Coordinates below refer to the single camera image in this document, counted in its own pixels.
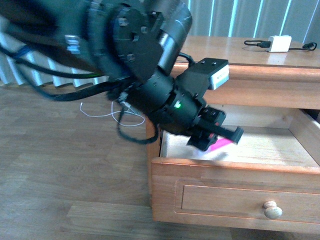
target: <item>wooden drawer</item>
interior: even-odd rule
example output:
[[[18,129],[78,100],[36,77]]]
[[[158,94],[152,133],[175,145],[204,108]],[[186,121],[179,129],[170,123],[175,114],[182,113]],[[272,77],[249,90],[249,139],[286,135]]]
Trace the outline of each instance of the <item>wooden drawer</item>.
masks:
[[[245,134],[238,145],[200,152],[164,133],[152,160],[154,220],[319,233],[320,124],[298,109],[214,107]],[[268,201],[279,218],[265,216]]]

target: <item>drawer knob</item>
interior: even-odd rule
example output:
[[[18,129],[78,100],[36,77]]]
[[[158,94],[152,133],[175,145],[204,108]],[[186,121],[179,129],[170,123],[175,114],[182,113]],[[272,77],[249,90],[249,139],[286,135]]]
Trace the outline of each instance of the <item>drawer knob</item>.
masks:
[[[268,219],[278,219],[282,216],[282,209],[277,206],[275,201],[266,201],[263,204],[264,215]]]

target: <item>laminate flooring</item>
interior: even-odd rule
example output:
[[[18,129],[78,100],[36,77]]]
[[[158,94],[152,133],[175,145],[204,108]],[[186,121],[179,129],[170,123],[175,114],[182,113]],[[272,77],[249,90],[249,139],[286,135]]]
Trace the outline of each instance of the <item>laminate flooring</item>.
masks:
[[[0,86],[1,240],[320,240],[153,221],[146,147],[121,139],[111,116],[85,116],[80,102]],[[83,110],[105,115],[111,102],[99,94],[84,99]],[[124,130],[145,137],[144,125]]]

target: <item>screw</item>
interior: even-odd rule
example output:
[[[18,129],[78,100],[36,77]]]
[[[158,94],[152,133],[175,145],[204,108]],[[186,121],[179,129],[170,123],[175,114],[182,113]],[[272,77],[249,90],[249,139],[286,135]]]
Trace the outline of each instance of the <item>screw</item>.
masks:
[[[128,19],[126,19],[125,17],[119,18],[118,21],[121,27],[126,27],[129,24]]]
[[[136,58],[136,56],[134,54],[128,54],[126,56],[126,59],[128,60],[128,62],[134,62],[135,58]]]
[[[141,27],[141,33],[147,34],[148,33],[148,28],[146,26]]]

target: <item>white wire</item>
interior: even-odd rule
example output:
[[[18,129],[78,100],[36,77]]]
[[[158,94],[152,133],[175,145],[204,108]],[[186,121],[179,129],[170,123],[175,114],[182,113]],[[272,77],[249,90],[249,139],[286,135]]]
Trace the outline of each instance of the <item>white wire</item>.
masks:
[[[120,113],[121,111],[115,111],[115,112],[114,112],[114,101],[112,101],[112,103],[111,103],[111,113],[106,114],[106,115],[96,115],[96,116],[95,116],[95,115],[89,115],[89,114],[87,114],[86,112],[84,112],[84,111],[82,110],[82,106],[83,106],[83,102],[80,103],[80,111],[81,111],[84,115],[86,115],[86,116],[88,116],[88,117],[90,117],[90,118],[103,118],[103,117],[112,116],[112,118],[118,123],[118,120],[115,118],[114,115]],[[142,125],[142,124],[145,123],[146,119],[145,119],[143,116],[141,116],[141,115],[139,115],[139,114],[136,114],[136,113],[134,113],[134,112],[131,112],[131,111],[124,111],[124,113],[126,113],[126,114],[131,114],[131,115],[140,117],[140,118],[142,118],[142,122],[140,122],[139,124],[134,124],[134,125],[125,125],[125,124],[120,123],[121,126],[123,126],[123,127],[137,127],[137,126],[140,126],[140,125]]]

